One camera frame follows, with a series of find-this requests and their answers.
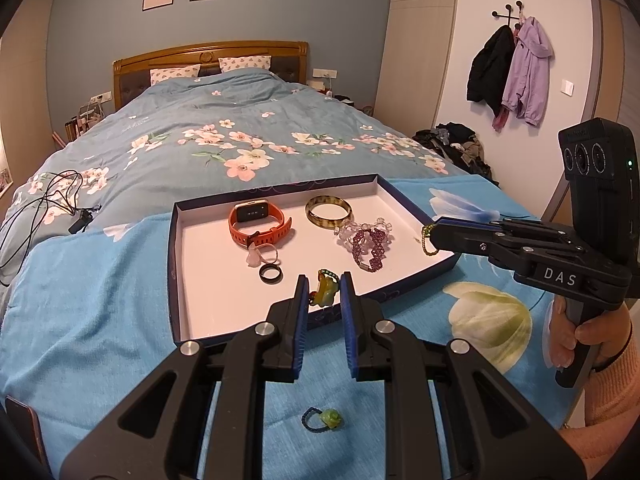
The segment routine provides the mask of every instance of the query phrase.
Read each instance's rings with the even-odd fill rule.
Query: black jacket
[[[515,42],[511,27],[503,25],[486,42],[471,64],[466,100],[479,103],[483,99],[494,111],[500,113],[502,94],[507,84]]]

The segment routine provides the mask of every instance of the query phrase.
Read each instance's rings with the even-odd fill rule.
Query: wooden headboard
[[[220,57],[271,56],[271,71],[287,82],[306,84],[304,41],[219,41],[156,50],[113,63],[116,110],[151,86],[149,70],[200,63],[200,76],[220,73]]]

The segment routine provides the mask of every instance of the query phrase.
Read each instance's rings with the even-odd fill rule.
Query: wardrobe
[[[433,126],[455,7],[456,0],[391,0],[374,116],[408,136]]]

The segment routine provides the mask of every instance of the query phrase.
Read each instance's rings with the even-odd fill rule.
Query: watch screen
[[[260,220],[269,216],[269,203],[260,201],[241,205],[236,209],[236,222],[249,222],[251,220]]]

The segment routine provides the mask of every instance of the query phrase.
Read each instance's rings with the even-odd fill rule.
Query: smartwatch
[[[278,225],[268,231],[256,231],[252,235],[245,234],[236,229],[236,224],[260,220],[262,218],[273,217],[278,221]],[[285,221],[282,210],[273,205],[268,200],[254,200],[237,204],[229,213],[229,232],[231,237],[242,247],[249,248],[251,244],[261,246],[263,244],[275,245],[284,238],[291,229],[291,218]]]

